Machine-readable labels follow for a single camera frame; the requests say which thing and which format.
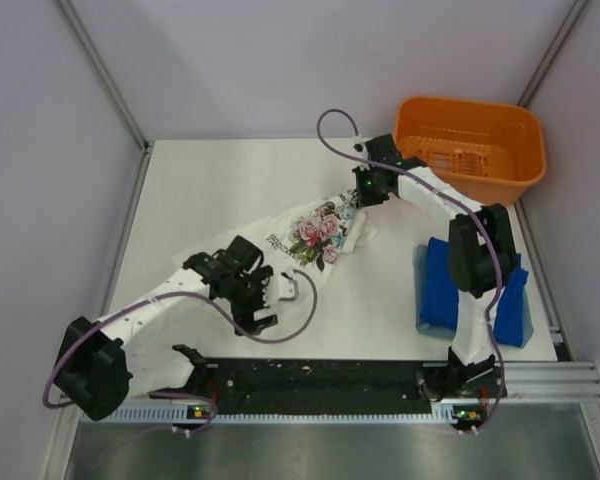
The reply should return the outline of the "white floral t shirt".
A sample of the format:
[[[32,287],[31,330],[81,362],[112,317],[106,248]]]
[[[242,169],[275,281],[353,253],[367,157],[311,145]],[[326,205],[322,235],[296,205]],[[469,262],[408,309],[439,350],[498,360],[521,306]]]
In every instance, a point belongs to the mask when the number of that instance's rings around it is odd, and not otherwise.
[[[196,241],[171,261],[180,266],[195,253],[212,254],[241,236],[263,252],[264,263],[276,272],[299,269],[322,287],[341,257],[368,245],[377,234],[351,189]]]

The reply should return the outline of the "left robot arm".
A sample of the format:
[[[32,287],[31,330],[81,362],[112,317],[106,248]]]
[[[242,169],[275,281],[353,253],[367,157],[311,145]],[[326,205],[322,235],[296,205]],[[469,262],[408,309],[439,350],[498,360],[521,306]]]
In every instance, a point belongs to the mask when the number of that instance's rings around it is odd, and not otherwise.
[[[71,322],[53,383],[94,421],[108,417],[127,398],[156,390],[176,388],[196,396],[206,387],[207,374],[194,364],[192,348],[174,345],[161,359],[147,357],[142,348],[198,302],[227,301],[236,333],[258,335],[278,322],[276,315],[261,311],[297,295],[290,272],[265,264],[263,251],[237,236],[225,249],[190,256],[167,280],[118,312]]]

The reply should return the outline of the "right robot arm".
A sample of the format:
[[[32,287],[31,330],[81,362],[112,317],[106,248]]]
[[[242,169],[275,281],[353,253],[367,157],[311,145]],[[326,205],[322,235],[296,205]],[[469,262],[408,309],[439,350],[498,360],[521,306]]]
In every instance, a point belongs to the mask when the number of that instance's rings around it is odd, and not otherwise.
[[[356,136],[354,150],[363,155],[363,165],[354,169],[361,207],[380,205],[394,195],[446,227],[447,270],[458,290],[458,320],[444,384],[429,390],[439,397],[479,392],[502,360],[492,316],[517,267],[507,208],[458,192],[420,158],[403,157],[390,134],[367,141]]]

